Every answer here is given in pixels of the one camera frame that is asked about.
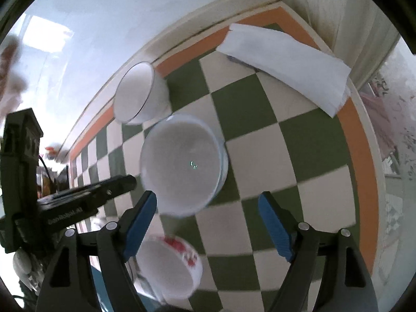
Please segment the checkered green white tablecloth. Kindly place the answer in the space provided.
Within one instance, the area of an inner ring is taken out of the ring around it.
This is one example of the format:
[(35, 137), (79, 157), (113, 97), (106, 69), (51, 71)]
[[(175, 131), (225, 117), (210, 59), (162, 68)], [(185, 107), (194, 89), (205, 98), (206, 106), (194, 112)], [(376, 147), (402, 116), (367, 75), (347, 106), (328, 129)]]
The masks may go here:
[(377, 256), (378, 146), (353, 93), (334, 118), (290, 87), (215, 52), (229, 21), (187, 39), (157, 59), (168, 83), (166, 113), (200, 117), (225, 141), (230, 168), (219, 196), (187, 218), (156, 215), (150, 234), (179, 236), (199, 253), (202, 282), (189, 299), (166, 303), (188, 311), (266, 311), (288, 263), (258, 214), (269, 191), (298, 220), (327, 232), (348, 228), (368, 268)]

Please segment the white bowl blue floral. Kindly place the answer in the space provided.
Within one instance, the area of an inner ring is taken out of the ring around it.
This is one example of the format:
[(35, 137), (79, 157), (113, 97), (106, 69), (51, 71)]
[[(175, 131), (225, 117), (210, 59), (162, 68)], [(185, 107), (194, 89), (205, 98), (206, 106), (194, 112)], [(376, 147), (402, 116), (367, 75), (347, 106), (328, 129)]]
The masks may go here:
[(157, 197), (157, 210), (193, 216), (224, 186), (229, 170), (225, 142), (206, 122), (177, 113), (155, 124), (140, 154), (143, 188)]

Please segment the white bowl far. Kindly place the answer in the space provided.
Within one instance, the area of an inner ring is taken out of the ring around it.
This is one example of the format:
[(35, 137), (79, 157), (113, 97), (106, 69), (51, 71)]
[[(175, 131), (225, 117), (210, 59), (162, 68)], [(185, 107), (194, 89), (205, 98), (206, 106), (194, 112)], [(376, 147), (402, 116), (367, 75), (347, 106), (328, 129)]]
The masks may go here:
[(131, 67), (114, 96), (114, 117), (125, 125), (141, 125), (160, 115), (169, 104), (168, 86), (149, 62)]

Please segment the white bowl red floral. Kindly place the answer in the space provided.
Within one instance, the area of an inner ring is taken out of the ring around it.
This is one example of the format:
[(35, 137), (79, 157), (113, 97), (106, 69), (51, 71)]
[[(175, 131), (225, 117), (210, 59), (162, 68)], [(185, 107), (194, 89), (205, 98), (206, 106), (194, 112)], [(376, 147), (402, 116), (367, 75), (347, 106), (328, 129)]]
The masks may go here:
[(136, 260), (142, 276), (166, 298), (187, 299), (200, 285), (203, 265), (199, 253), (180, 237), (149, 236)]

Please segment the folded white paper towel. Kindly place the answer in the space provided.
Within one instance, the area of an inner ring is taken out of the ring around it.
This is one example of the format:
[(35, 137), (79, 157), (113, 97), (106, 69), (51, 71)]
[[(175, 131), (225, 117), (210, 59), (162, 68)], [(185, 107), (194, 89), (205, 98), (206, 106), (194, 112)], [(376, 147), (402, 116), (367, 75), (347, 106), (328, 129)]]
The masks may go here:
[(334, 117), (350, 97), (350, 68), (281, 31), (233, 23), (217, 51), (257, 68)]

